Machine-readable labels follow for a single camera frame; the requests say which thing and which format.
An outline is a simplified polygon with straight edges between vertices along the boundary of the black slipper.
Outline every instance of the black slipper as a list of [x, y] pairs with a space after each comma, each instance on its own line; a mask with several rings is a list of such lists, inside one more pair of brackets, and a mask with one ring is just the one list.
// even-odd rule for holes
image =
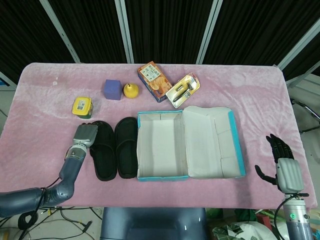
[[123, 179], [137, 176], [138, 122], [134, 117], [122, 119], [115, 127], [116, 159], [118, 172]]
[[115, 134], [112, 127], [104, 121], [95, 121], [92, 124], [98, 126], [94, 143], [90, 147], [95, 175], [101, 181], [109, 181], [117, 175]]

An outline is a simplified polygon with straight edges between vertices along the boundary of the purple foam block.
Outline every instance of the purple foam block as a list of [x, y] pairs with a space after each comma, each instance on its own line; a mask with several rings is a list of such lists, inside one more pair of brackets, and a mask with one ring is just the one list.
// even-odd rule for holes
[[122, 94], [122, 85], [119, 80], [105, 80], [103, 94], [106, 99], [120, 100]]

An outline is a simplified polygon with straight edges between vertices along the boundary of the pink blanket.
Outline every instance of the pink blanket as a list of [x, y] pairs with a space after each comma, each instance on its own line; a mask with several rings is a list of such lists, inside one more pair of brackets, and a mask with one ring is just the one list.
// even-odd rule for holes
[[[137, 76], [141, 64], [32, 63], [22, 72], [0, 139], [0, 192], [51, 184], [59, 174], [77, 126], [103, 120], [113, 128], [140, 111], [174, 110], [168, 100], [157, 103]], [[282, 72], [273, 66], [159, 64], [172, 83], [195, 73], [200, 89], [181, 107], [228, 107], [234, 111], [246, 176], [235, 179], [192, 179], [138, 182], [136, 178], [97, 179], [88, 153], [75, 182], [73, 197], [63, 206], [212, 207], [275, 209], [284, 195], [261, 180], [254, 166], [274, 176], [276, 169], [266, 135], [288, 143], [299, 161], [306, 204], [317, 206], [305, 151]], [[137, 83], [135, 99], [105, 99], [106, 79]], [[78, 96], [93, 100], [89, 120], [72, 115]]]

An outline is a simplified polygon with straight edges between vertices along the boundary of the gray robotic arm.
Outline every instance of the gray robotic arm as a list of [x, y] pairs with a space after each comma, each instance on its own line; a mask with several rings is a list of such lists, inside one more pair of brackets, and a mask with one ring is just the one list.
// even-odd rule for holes
[[284, 193], [285, 201], [278, 207], [275, 215], [283, 205], [290, 240], [313, 240], [306, 203], [302, 198], [309, 195], [300, 193], [304, 189], [304, 181], [299, 162], [294, 159], [290, 147], [280, 138], [271, 134], [266, 139], [272, 147], [276, 175], [275, 177], [266, 176], [258, 165], [255, 165], [255, 170], [260, 178], [277, 185], [278, 189]]
[[40, 207], [53, 207], [70, 199], [74, 194], [75, 181], [87, 154], [87, 149], [94, 143], [98, 131], [97, 125], [79, 125], [73, 145], [66, 153], [60, 170], [61, 181], [50, 188], [29, 188], [0, 193], [0, 217], [7, 218]]

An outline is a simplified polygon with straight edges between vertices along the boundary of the yellow fruit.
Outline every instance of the yellow fruit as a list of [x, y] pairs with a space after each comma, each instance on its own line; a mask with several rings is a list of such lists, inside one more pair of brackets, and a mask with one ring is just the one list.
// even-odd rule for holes
[[139, 87], [134, 83], [127, 83], [123, 88], [123, 93], [127, 98], [133, 99], [139, 94]]

